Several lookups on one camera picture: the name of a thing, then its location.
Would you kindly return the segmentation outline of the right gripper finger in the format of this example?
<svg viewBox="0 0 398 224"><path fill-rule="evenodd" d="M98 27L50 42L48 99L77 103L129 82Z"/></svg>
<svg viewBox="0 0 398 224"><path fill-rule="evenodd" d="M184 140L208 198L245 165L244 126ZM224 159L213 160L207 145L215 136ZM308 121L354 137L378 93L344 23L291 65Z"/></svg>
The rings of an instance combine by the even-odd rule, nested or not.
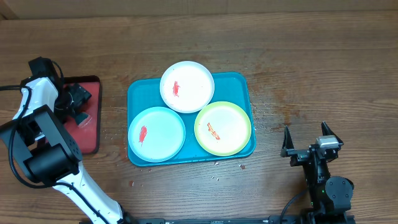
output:
<svg viewBox="0 0 398 224"><path fill-rule="evenodd" d="M284 127L284 141L282 143L282 150L283 151L294 150L294 144L288 126Z"/></svg>
<svg viewBox="0 0 398 224"><path fill-rule="evenodd" d="M322 134L324 136L331 136L334 135L334 132L329 128L325 121L321 123Z"/></svg>

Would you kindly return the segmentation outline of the light blue plate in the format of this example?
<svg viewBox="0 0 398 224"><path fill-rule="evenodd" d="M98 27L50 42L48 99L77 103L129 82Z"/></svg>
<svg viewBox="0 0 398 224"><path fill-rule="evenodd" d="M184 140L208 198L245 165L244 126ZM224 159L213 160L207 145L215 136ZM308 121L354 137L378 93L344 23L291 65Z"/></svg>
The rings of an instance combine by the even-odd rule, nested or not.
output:
<svg viewBox="0 0 398 224"><path fill-rule="evenodd" d="M164 162L181 150L186 136L182 118L161 106L140 112L130 123L128 143L133 154L146 162Z"/></svg>

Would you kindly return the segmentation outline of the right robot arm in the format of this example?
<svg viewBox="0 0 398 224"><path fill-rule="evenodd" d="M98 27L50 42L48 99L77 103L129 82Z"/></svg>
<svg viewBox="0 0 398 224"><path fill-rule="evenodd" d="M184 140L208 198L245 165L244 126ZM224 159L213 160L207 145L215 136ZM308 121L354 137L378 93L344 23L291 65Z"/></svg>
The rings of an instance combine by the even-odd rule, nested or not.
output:
<svg viewBox="0 0 398 224"><path fill-rule="evenodd" d="M289 127L284 128L281 157L289 157L292 167L301 166L307 188L293 197L282 210L280 223L355 224L354 216L347 215L351 209L354 183L340 176L332 176L328 163L338 158L343 141L322 122L322 135L307 149L296 150ZM300 214L286 217L286 211L298 198L308 193L312 206Z"/></svg>

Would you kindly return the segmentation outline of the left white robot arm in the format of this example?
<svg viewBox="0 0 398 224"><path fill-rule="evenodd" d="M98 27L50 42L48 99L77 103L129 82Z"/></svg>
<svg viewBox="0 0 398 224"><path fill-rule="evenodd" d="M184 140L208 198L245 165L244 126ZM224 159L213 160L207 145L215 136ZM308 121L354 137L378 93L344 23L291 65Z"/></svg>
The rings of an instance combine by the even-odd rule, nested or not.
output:
<svg viewBox="0 0 398 224"><path fill-rule="evenodd" d="M19 111L1 126L9 165L19 182L32 189L58 190L92 223L136 222L87 173L78 144L53 113L59 90L49 78L28 78L1 90L22 93Z"/></svg>

